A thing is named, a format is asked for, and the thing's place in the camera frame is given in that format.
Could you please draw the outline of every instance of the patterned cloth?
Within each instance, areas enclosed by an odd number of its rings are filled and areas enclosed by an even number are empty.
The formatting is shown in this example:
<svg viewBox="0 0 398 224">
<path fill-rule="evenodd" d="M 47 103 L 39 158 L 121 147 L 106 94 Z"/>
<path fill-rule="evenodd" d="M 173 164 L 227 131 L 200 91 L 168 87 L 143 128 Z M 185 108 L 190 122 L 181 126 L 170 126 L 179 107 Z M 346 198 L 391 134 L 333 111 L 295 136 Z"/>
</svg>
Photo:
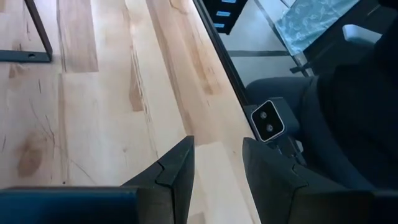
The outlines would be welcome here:
<svg viewBox="0 0 398 224">
<path fill-rule="evenodd" d="M 275 26 L 291 55 L 303 52 L 359 0 L 297 0 Z"/>
</svg>

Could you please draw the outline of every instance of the wood knot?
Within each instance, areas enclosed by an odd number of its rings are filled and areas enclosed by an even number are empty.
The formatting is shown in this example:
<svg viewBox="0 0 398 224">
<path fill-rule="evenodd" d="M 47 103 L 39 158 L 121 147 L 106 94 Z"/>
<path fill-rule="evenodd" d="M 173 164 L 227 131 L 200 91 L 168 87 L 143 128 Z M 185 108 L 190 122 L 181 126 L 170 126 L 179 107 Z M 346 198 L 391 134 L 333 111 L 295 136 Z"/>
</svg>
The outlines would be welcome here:
<svg viewBox="0 0 398 224">
<path fill-rule="evenodd" d="M 17 167 L 19 177 L 30 177 L 36 173 L 42 163 L 45 147 L 45 137 L 30 134 L 26 138 L 18 149 L 21 154 Z"/>
</svg>

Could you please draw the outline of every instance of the metal bracket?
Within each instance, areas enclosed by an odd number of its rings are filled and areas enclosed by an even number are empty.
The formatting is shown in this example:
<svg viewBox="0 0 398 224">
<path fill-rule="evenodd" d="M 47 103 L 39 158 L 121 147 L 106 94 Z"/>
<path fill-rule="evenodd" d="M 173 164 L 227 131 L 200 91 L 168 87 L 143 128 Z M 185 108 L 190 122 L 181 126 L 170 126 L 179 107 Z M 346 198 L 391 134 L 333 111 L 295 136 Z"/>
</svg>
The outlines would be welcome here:
<svg viewBox="0 0 398 224">
<path fill-rule="evenodd" d="M 52 48 L 49 37 L 45 32 L 43 22 L 39 16 L 34 0 L 24 0 L 32 16 L 33 23 L 39 33 L 45 52 L 26 52 L 16 50 L 0 50 L 0 62 L 20 62 L 20 63 L 48 63 L 52 61 Z"/>
</svg>

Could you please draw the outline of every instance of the wood grain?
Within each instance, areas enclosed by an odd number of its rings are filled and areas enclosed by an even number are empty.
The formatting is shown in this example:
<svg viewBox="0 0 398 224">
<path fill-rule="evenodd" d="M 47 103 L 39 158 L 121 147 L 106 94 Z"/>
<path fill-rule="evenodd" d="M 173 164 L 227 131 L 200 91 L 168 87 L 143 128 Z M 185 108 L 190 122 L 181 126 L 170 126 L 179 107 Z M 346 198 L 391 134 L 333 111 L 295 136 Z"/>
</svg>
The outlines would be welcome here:
<svg viewBox="0 0 398 224">
<path fill-rule="evenodd" d="M 22 1 L 3 1 L 0 47 L 42 47 Z M 121 185 L 192 134 L 188 222 L 260 223 L 252 132 L 192 0 L 35 2 L 54 60 L 0 63 L 1 188 Z"/>
<path fill-rule="evenodd" d="M 0 12 L 4 12 L 6 8 L 6 0 L 0 0 Z"/>
<path fill-rule="evenodd" d="M 97 72 L 90 0 L 58 0 L 57 22 L 64 72 Z"/>
</svg>

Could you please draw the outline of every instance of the camera lens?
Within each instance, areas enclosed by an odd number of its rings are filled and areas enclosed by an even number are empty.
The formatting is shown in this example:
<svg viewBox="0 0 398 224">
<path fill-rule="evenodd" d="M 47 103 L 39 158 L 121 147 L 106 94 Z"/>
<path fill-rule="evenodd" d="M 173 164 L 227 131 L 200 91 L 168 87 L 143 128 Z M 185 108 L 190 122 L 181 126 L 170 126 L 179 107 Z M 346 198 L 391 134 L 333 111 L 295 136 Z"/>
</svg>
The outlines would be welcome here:
<svg viewBox="0 0 398 224">
<path fill-rule="evenodd" d="M 267 124 L 267 131 L 272 132 L 274 130 L 274 127 L 270 124 Z"/>
<path fill-rule="evenodd" d="M 267 118 L 267 113 L 266 112 L 261 112 L 260 113 L 260 118 L 261 119 L 266 119 Z"/>
</svg>

